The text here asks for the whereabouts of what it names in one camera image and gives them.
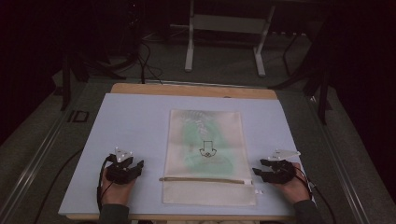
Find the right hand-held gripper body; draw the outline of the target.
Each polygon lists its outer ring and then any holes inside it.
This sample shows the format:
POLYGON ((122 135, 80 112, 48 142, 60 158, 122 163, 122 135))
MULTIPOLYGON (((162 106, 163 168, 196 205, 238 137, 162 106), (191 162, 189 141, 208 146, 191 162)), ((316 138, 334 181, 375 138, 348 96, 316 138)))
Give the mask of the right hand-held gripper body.
POLYGON ((268 161, 275 161, 276 164, 272 167, 271 180, 269 183, 285 184, 291 181, 296 176, 294 166, 289 161, 293 157, 300 156, 299 151, 291 151, 286 149, 276 149, 268 161))

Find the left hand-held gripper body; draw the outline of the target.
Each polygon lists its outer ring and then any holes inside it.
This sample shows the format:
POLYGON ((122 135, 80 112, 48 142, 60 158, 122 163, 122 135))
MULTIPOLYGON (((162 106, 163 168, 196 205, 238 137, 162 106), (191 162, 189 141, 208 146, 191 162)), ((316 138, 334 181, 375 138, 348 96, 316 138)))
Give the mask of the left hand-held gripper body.
POLYGON ((132 152, 116 147, 115 153, 110 155, 111 164, 107 167, 106 179, 119 185, 130 183, 135 178, 128 178, 128 173, 136 172, 128 169, 133 160, 132 152))

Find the white mesh laundry bag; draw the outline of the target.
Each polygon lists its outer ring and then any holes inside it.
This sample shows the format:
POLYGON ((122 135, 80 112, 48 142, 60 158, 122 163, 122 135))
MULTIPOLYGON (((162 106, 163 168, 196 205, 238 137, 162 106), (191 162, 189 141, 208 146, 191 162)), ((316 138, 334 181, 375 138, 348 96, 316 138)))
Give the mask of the white mesh laundry bag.
POLYGON ((210 206, 251 206, 255 187, 248 164, 241 114, 238 112, 177 110, 170 112, 163 202, 210 206), (190 121, 214 121, 230 146, 234 171, 231 175, 193 175, 184 163, 182 129, 190 121))

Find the light blue mat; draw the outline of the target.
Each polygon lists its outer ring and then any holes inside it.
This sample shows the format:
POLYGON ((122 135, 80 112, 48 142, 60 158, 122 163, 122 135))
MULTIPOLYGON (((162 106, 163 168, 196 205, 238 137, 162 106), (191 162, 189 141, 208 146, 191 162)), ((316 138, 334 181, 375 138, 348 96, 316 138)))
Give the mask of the light blue mat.
POLYGON ((278 100, 143 94, 106 95, 60 207, 71 219, 99 215, 96 186, 102 162, 115 148, 133 152, 145 163, 131 195, 133 219, 260 220, 290 219, 292 206, 273 186, 253 179, 255 204, 200 206, 163 202, 161 178, 170 113, 174 109, 230 111, 241 115, 249 166, 260 166, 276 149, 294 150, 290 128, 278 100))

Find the green garment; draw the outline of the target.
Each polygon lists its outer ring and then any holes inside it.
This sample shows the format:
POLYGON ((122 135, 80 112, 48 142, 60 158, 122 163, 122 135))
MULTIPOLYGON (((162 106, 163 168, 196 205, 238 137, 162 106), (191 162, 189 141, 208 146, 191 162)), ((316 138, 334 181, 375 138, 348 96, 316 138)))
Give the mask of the green garment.
POLYGON ((184 163, 196 176, 219 177, 234 171, 230 146, 214 121, 190 121, 184 124, 184 163))

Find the black stand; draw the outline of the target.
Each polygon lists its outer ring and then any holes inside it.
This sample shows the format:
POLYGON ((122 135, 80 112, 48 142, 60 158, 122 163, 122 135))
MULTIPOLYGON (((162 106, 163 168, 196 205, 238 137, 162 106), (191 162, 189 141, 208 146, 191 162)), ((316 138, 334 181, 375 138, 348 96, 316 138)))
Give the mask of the black stand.
POLYGON ((62 64, 62 97, 63 104, 62 111, 65 111, 71 101, 71 74, 74 74, 77 80, 87 81, 90 77, 86 64, 102 72, 106 77, 114 79, 123 79, 123 77, 116 75, 109 68, 101 65, 99 62, 90 58, 87 54, 80 51, 68 49, 63 55, 62 64))
POLYGON ((319 63, 319 56, 315 56, 314 53, 318 51, 320 47, 323 47, 324 34, 318 31, 312 40, 312 44, 304 56, 301 64, 294 70, 291 77, 286 81, 279 84, 269 86, 269 90, 283 90, 288 86, 306 79, 303 87, 303 94, 313 98, 317 91, 318 96, 318 118, 323 125, 327 124, 326 121, 326 106, 327 96, 329 89, 330 71, 324 65, 319 63))

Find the white metal stand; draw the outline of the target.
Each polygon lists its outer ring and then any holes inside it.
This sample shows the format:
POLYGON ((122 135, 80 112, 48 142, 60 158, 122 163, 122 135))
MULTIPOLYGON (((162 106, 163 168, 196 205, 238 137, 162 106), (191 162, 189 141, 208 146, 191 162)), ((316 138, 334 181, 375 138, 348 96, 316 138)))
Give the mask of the white metal stand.
POLYGON ((270 25, 275 14, 276 5, 271 4, 264 19, 228 17, 218 15, 197 14, 194 10, 195 0, 189 1, 189 23, 188 29, 188 45, 185 58, 184 70, 191 72, 193 67, 194 56, 194 31, 218 31, 242 34, 254 34, 260 36, 259 43, 253 48, 253 56, 259 77, 265 77, 266 72, 262 59, 262 50, 266 37, 269 34, 270 25))

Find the metal floor rail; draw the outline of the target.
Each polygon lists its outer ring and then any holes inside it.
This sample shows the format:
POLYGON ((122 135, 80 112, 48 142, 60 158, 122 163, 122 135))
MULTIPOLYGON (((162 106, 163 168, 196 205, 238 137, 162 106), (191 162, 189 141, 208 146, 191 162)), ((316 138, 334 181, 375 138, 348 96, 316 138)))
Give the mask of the metal floor rail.
POLYGON ((15 210, 21 203, 27 190, 35 180, 35 176, 41 168, 44 159, 49 154, 54 141, 63 125, 65 114, 57 118, 50 126, 49 132, 39 146, 33 158, 22 171, 16 185, 7 197, 5 204, 0 209, 0 224, 7 224, 8 220, 13 216, 15 210))
POLYGON ((306 97, 308 107, 314 117, 315 122, 319 126, 319 130, 324 138, 327 149, 330 151, 332 166, 336 172, 341 184, 341 188, 346 196, 347 202, 353 216, 358 224, 370 224, 365 210, 362 207, 361 200, 353 186, 353 183, 347 173, 346 167, 343 164, 342 158, 337 150, 336 144, 333 141, 332 135, 326 125, 324 125, 318 117, 317 107, 318 101, 314 97, 306 97))

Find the black rectangular frame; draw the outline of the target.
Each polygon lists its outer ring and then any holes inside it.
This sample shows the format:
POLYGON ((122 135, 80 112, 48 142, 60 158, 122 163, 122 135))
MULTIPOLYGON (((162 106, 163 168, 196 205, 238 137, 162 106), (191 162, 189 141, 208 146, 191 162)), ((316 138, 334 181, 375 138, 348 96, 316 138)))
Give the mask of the black rectangular frame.
POLYGON ((81 111, 81 110, 73 110, 68 117, 68 122, 87 122, 89 119, 90 113, 88 111, 81 111))

